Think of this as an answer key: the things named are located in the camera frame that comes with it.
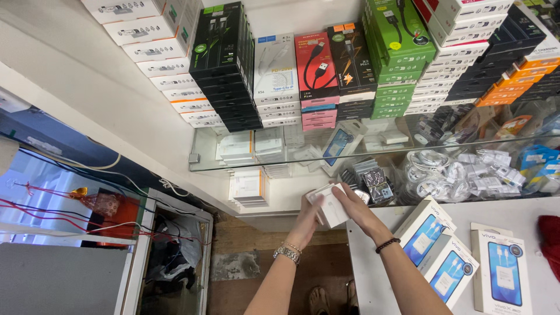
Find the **phone image on box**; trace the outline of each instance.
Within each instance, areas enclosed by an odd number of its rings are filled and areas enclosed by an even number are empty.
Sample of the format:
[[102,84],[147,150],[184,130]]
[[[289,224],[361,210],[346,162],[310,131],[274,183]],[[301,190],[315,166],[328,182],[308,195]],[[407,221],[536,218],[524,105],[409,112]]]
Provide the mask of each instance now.
[[463,276],[472,273],[473,266],[465,263],[455,251],[451,251],[433,276],[430,285],[440,299],[447,303]]
[[[329,146],[326,148],[323,154],[324,158],[331,156],[339,156],[347,143],[352,142],[353,136],[349,136],[347,133],[339,129],[337,134],[334,136],[333,140],[330,142]],[[325,160],[330,166],[333,166],[337,161],[336,159],[326,159]]]
[[404,252],[416,267],[445,228],[446,226],[442,225],[433,214],[430,214],[403,247]]
[[522,306],[517,258],[522,250],[517,245],[506,246],[488,242],[492,298],[496,301]]

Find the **foot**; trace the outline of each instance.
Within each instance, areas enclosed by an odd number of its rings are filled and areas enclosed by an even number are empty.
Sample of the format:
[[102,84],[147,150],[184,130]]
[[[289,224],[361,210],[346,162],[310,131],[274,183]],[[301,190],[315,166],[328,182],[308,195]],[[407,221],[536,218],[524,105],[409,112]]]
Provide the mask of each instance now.
[[329,298],[326,295],[325,289],[316,287],[309,295],[309,310],[311,315],[330,315]]
[[356,294],[356,282],[352,279],[346,285],[346,291],[348,293],[348,309],[352,307],[358,307],[358,295]]

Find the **gray panel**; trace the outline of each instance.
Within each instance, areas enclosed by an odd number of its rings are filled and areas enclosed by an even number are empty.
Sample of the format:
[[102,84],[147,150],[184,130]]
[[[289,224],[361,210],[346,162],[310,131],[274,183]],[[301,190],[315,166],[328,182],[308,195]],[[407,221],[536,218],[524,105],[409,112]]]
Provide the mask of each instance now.
[[0,244],[1,315],[115,311],[127,251]]

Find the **silver wristwatch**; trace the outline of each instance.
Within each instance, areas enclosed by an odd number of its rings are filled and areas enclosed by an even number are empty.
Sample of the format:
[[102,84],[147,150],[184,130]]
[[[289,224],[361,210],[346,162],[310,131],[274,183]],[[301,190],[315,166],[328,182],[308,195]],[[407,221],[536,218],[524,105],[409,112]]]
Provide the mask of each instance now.
[[293,250],[291,250],[287,247],[284,247],[284,246],[280,246],[274,252],[273,257],[276,258],[278,256],[278,254],[282,254],[282,255],[288,257],[289,259],[293,260],[293,262],[296,263],[296,267],[300,265],[300,254],[294,252]]

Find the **bracelet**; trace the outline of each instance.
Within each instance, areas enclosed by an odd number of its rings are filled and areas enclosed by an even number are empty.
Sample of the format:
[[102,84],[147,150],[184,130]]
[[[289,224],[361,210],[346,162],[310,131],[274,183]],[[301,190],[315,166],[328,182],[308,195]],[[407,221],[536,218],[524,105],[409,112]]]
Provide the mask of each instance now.
[[391,244],[393,244],[393,243],[395,243],[395,242],[396,242],[396,243],[400,243],[400,238],[393,238],[393,239],[388,240],[387,242],[385,242],[385,243],[383,243],[381,246],[379,246],[379,247],[375,250],[375,252],[379,254],[379,253],[381,252],[382,249],[384,249],[385,247],[387,247],[387,246],[389,246],[389,245],[391,245]]
[[274,255],[272,255],[272,257],[276,258],[278,256],[278,254],[282,254],[286,257],[288,257],[289,259],[293,260],[294,263],[296,263],[296,267],[300,265],[300,254],[294,252],[293,250],[285,247],[285,246],[280,246],[278,247],[278,249],[276,249],[276,251],[274,252]]
[[286,241],[282,242],[282,245],[288,245],[288,246],[294,248],[295,250],[297,250],[297,251],[301,254],[301,249],[295,247],[294,245],[292,245],[292,244],[290,244],[290,243],[288,243],[288,242],[286,242]]

